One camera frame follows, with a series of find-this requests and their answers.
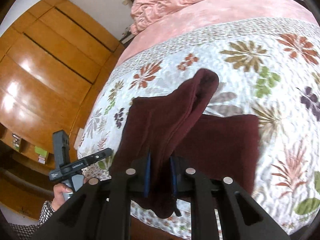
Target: green sticky note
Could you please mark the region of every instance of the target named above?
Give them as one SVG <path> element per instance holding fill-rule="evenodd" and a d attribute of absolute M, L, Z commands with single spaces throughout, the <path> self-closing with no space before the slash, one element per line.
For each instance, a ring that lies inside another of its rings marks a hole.
<path fill-rule="evenodd" d="M 47 155 L 48 155 L 47 151 L 45 151 L 44 149 L 41 149 L 40 147 L 37 147 L 37 146 L 35 146 L 35 152 L 43 157 L 47 157 Z"/>

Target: floral bedspread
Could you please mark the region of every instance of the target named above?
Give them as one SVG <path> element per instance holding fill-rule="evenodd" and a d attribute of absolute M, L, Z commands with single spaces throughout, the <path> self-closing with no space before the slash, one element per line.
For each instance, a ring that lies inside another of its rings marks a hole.
<path fill-rule="evenodd" d="M 204 114 L 255 114 L 260 159 L 252 197 L 291 234 L 320 207 L 320 28 L 289 18 L 254 18 L 204 27 L 147 49 L 117 66 L 101 91 L 78 149 L 84 157 L 116 153 L 135 97 L 168 95 L 200 68 L 220 79 Z M 84 170 L 110 178 L 113 157 Z M 159 219 L 135 202 L 131 215 L 191 239 L 190 205 L 182 216 Z"/>

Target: green leaf pattern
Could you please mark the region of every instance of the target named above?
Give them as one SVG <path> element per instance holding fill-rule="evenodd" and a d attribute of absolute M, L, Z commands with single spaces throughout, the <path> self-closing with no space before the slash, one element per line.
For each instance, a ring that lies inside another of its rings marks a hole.
<path fill-rule="evenodd" d="M 111 167 L 111 164 L 113 162 L 113 159 L 115 157 L 114 151 L 112 150 L 112 155 L 105 158 L 104 160 L 98 161 L 98 166 L 102 170 L 109 170 Z"/>
<path fill-rule="evenodd" d="M 110 104 L 107 106 L 107 108 L 104 111 L 105 115 L 108 114 L 109 111 L 115 106 L 117 93 L 123 88 L 123 86 L 124 86 L 124 80 L 121 80 L 116 82 L 114 88 L 110 90 L 110 94 L 108 96 L 108 101 L 110 102 Z"/>
<path fill-rule="evenodd" d="M 315 171 L 315 190 L 320 194 L 320 172 Z M 300 202 L 297 207 L 294 209 L 294 212 L 298 215 L 306 215 L 309 214 L 320 206 L 320 199 L 317 198 L 306 198 L 302 202 Z"/>
<path fill-rule="evenodd" d="M 280 80 L 281 78 L 277 73 L 270 72 L 269 68 L 263 66 L 255 86 L 257 89 L 255 96 L 262 98 L 264 95 L 270 95 L 271 88 L 274 88 Z"/>

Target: orange flower pattern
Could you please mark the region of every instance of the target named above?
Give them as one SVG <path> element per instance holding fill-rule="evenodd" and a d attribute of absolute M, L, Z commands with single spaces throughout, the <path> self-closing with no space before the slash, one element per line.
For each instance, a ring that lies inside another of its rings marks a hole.
<path fill-rule="evenodd" d="M 156 78 L 154 75 L 156 72 L 158 72 L 161 67 L 160 64 L 162 63 L 162 60 L 159 61 L 158 63 L 153 63 L 153 64 L 148 64 L 140 69 L 140 74 L 135 74 L 133 78 L 135 80 L 132 81 L 130 84 L 131 88 L 133 88 L 136 84 L 138 84 L 138 89 L 139 88 L 146 88 L 148 86 L 147 82 L 150 82 Z"/>
<path fill-rule="evenodd" d="M 194 62 L 198 62 L 199 58 L 190 53 L 188 56 L 186 56 L 185 61 L 181 62 L 177 69 L 181 71 L 185 71 L 188 67 L 190 67 Z"/>
<path fill-rule="evenodd" d="M 296 58 L 298 54 L 301 54 L 307 63 L 314 63 L 318 65 L 318 61 L 315 57 L 318 57 L 319 54 L 313 48 L 313 44 L 308 41 L 306 37 L 298 36 L 296 34 L 282 34 L 280 37 L 284 40 L 277 41 L 283 45 L 288 46 L 284 51 L 290 51 L 290 58 Z"/>
<path fill-rule="evenodd" d="M 284 178 L 284 182 L 279 182 L 276 186 L 285 186 L 289 188 L 289 190 L 280 195 L 280 198 L 288 193 L 293 193 L 297 187 L 306 184 L 305 181 L 300 180 L 301 175 L 304 173 L 304 171 L 302 171 L 305 163 L 303 161 L 303 156 L 306 150 L 307 148 L 303 146 L 303 141 L 301 140 L 297 149 L 296 144 L 293 145 L 293 148 L 290 150 L 284 147 L 285 163 L 278 160 L 281 166 L 271 164 L 280 171 L 280 173 L 272 173 L 271 175 Z"/>

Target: black phone holder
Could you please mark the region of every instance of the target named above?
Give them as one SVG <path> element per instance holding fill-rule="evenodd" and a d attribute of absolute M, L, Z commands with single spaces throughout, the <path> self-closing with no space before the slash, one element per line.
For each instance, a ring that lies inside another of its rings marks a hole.
<path fill-rule="evenodd" d="M 112 155 L 112 150 L 107 148 L 70 163 L 69 136 L 66 132 L 60 130 L 53 133 L 52 141 L 56 169 L 49 172 L 49 179 L 62 182 L 72 189 L 71 193 L 63 193 L 65 200 L 68 200 L 83 185 L 84 176 L 81 171 L 83 168 Z"/>
<path fill-rule="evenodd" d="M 107 148 L 76 162 L 69 162 L 68 136 L 53 134 L 57 169 L 51 180 L 73 183 L 80 169 L 111 154 Z M 126 171 L 112 179 L 91 178 L 42 225 L 32 240 L 128 240 L 130 203 L 148 196 L 151 154 L 135 160 Z M 218 240 L 213 200 L 217 203 L 224 240 L 289 240 L 290 237 L 232 178 L 209 179 L 181 158 L 170 157 L 172 194 L 191 200 L 193 240 Z"/>

